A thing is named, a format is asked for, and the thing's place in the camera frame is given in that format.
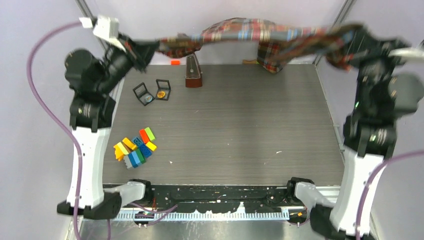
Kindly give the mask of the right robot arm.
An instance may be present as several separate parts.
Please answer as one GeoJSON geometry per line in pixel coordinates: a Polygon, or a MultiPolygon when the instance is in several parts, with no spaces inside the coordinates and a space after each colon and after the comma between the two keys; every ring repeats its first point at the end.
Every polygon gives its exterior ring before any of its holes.
{"type": "Polygon", "coordinates": [[[310,36],[330,39],[329,63],[358,70],[355,105],[343,125],[344,172],[336,203],[328,201],[310,179],[293,177],[285,198],[303,203],[311,228],[327,240],[370,240],[370,213],[382,171],[397,142],[396,122],[413,114],[424,96],[424,85],[413,73],[394,75],[409,61],[423,61],[424,46],[395,39],[376,39],[360,24],[328,28],[310,36]]]}

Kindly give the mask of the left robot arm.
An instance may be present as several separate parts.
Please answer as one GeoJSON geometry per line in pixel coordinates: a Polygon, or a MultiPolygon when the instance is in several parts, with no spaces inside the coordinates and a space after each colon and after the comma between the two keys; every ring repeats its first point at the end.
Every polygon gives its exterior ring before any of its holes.
{"type": "Polygon", "coordinates": [[[110,94],[130,70],[145,71],[159,45],[156,40],[134,41],[120,34],[103,58],[84,48],[66,56],[64,76],[74,92],[67,127],[74,157],[68,196],[57,205],[57,213],[109,220],[133,201],[141,207],[153,202],[153,193],[146,189],[149,182],[145,180],[104,188],[103,166],[116,106],[110,94]]]}

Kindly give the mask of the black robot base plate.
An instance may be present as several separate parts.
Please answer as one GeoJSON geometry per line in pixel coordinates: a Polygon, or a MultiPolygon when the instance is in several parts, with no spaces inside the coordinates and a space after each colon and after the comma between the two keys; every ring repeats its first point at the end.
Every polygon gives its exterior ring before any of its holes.
{"type": "Polygon", "coordinates": [[[177,206],[176,213],[202,214],[234,213],[240,207],[249,214],[304,207],[292,196],[290,188],[272,185],[152,185],[146,196],[134,203],[161,211],[177,206]]]}

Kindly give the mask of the plaid flannel shirt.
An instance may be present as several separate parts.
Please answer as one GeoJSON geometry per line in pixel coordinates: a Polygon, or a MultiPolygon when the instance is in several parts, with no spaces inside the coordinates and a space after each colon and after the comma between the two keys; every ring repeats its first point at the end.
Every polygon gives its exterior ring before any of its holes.
{"type": "Polygon", "coordinates": [[[180,59],[199,51],[205,45],[223,42],[257,43],[256,61],[276,74],[291,60],[309,55],[323,55],[334,67],[349,69],[344,62],[344,49],[360,23],[336,26],[294,27],[258,18],[234,17],[217,22],[200,34],[180,33],[159,39],[158,53],[180,59]]]}

